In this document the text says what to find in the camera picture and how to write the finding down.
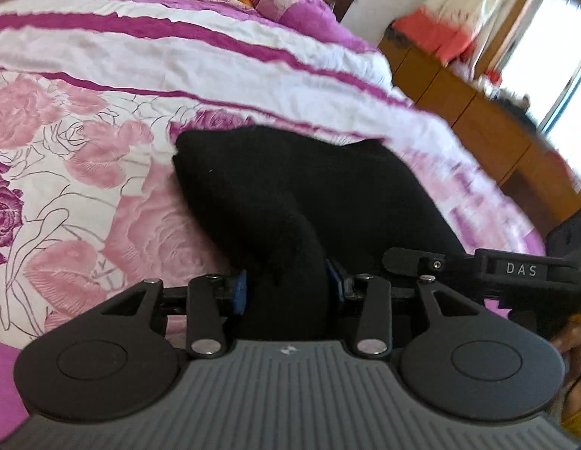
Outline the person's right hand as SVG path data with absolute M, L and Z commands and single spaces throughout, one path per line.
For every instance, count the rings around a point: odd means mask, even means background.
M 552 338 L 551 343 L 569 361 L 562 410 L 565 419 L 581 410 L 581 322 L 568 323 Z

